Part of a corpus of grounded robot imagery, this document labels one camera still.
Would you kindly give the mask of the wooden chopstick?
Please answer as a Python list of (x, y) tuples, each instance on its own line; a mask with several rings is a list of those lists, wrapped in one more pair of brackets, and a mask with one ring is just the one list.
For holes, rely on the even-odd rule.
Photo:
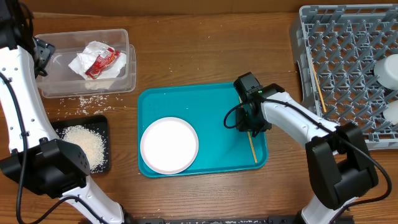
[(322, 90), (320, 88), (320, 83), (319, 83), (317, 71), (315, 69), (315, 65), (314, 65), (313, 61), (311, 61), (311, 64), (312, 64), (313, 76), (314, 76), (314, 79), (315, 79), (315, 84), (317, 86), (318, 94), (320, 96), (320, 103), (321, 103), (321, 106), (322, 106), (322, 110), (323, 110), (323, 112), (326, 113), (327, 109), (326, 109), (325, 102), (324, 102), (324, 99), (323, 99)]
[[(239, 98), (239, 103), (242, 103), (243, 101), (242, 101), (241, 97), (238, 96), (238, 98)], [(254, 159), (254, 163), (257, 164), (258, 160), (257, 160), (256, 150), (254, 148), (254, 144), (253, 144), (253, 141), (252, 141), (251, 132), (250, 131), (246, 131), (246, 132), (247, 132), (247, 135), (248, 135), (249, 144), (250, 144), (250, 147), (251, 147), (251, 152), (252, 152), (252, 156), (253, 156), (253, 159)]]

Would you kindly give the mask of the white napkin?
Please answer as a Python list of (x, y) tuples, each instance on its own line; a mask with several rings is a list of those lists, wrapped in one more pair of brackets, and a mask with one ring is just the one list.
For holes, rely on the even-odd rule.
[[(102, 42), (92, 41), (90, 42), (81, 53), (77, 53), (76, 57), (68, 65), (75, 73), (79, 74), (86, 80), (93, 80), (92, 78), (85, 75), (85, 72), (92, 66), (96, 60), (99, 52), (103, 48), (111, 47)], [(119, 58), (113, 62), (108, 68), (103, 70), (102, 74), (97, 79), (104, 78), (116, 78), (121, 69), (126, 66), (127, 55), (124, 52), (120, 52)]]

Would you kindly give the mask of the red sauce packet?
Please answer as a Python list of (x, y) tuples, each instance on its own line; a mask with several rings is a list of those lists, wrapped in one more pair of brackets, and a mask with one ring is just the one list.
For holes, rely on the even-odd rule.
[(85, 72), (85, 75), (94, 80), (97, 79), (103, 70), (119, 58), (120, 54), (120, 51), (114, 50), (112, 47), (103, 48), (92, 66)]

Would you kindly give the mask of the large white plate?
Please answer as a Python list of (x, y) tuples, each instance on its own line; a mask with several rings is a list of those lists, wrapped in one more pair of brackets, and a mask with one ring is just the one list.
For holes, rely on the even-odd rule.
[(195, 129), (176, 117), (160, 118), (144, 131), (140, 153), (156, 173), (173, 175), (188, 169), (197, 157), (199, 139)]

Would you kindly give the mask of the white cup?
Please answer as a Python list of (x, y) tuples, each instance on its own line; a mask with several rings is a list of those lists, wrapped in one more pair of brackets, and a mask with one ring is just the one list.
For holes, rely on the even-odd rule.
[(387, 105), (383, 111), (383, 117), (386, 121), (396, 125), (398, 123), (398, 101), (393, 101)]

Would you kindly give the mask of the grey-green bowl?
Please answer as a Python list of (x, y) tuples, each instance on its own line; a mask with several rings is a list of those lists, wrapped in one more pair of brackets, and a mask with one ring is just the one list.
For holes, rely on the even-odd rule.
[(374, 75), (379, 77), (377, 81), (390, 90), (398, 89), (397, 62), (398, 55), (393, 54), (379, 60), (374, 67)]

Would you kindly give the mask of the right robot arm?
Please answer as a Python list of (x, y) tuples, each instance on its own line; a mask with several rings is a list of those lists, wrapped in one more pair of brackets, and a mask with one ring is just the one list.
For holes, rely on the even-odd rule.
[(340, 126), (297, 103), (279, 85), (262, 86), (251, 73), (233, 83), (240, 104), (234, 128), (254, 138), (278, 126), (303, 146), (314, 196), (295, 216), (278, 223), (353, 223), (342, 214), (351, 207), (379, 202), (392, 192), (392, 180), (375, 161), (354, 123)]

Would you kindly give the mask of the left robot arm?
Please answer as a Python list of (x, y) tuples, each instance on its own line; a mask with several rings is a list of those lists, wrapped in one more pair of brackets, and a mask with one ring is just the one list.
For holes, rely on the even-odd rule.
[(22, 191), (57, 199), (37, 223), (63, 202), (91, 223), (133, 223), (133, 217), (94, 182), (83, 149), (62, 141), (53, 129), (39, 95), (36, 78), (54, 48), (33, 35), (33, 15), (19, 1), (1, 0), (1, 106), (6, 119), (10, 156), (2, 173), (18, 184), (16, 218)]

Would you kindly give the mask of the clear plastic waste bin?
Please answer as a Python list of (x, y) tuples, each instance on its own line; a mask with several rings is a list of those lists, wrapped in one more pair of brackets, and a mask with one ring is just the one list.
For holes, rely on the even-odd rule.
[[(39, 34), (36, 38), (55, 46), (55, 53), (46, 66), (48, 75), (37, 77), (37, 86), (46, 98), (78, 95), (99, 95), (130, 92), (136, 86), (136, 54), (124, 29), (89, 30)], [(97, 79), (74, 72), (69, 64), (89, 43), (97, 41), (123, 53), (126, 59), (117, 75), (110, 75), (109, 66)]]

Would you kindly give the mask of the grey dishwasher rack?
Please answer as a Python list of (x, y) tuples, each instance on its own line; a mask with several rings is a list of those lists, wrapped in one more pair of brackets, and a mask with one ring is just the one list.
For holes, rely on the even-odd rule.
[(290, 41), (302, 105), (329, 121), (357, 124), (370, 150), (397, 148), (397, 125), (383, 117), (397, 91), (383, 87), (373, 73), (377, 61), (397, 53), (397, 5), (302, 6), (290, 27)]

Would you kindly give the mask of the teal plastic serving tray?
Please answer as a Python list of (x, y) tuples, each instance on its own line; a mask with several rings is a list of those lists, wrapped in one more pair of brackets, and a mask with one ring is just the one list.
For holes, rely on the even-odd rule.
[(160, 118), (180, 118), (195, 129), (199, 139), (197, 157), (181, 176), (260, 169), (269, 155), (265, 134), (252, 138), (255, 164), (247, 133), (224, 127), (234, 123), (234, 114), (227, 112), (237, 104), (232, 83), (147, 89), (137, 101), (137, 135), (142, 137)]

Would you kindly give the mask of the black rectangular tray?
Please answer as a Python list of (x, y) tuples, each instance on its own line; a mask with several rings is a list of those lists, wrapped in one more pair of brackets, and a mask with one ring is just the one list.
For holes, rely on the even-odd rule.
[(52, 121), (51, 125), (54, 128), (55, 132), (60, 137), (60, 139), (62, 137), (61, 132), (64, 128), (76, 125), (82, 125), (85, 128), (100, 133), (102, 140), (105, 142), (105, 158), (107, 159), (107, 162), (98, 173), (107, 172), (110, 170), (111, 159), (110, 159), (110, 143), (109, 143), (109, 126), (108, 126), (108, 120), (105, 116), (95, 115), (83, 118), (67, 119), (63, 121)]

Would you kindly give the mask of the pile of white rice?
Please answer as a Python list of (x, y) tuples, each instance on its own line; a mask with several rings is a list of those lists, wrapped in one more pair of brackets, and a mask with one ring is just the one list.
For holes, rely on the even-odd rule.
[(63, 141), (79, 145), (83, 149), (92, 173), (100, 172), (107, 162), (105, 158), (105, 142), (102, 140), (100, 133), (82, 125), (76, 125), (64, 128), (61, 135)]

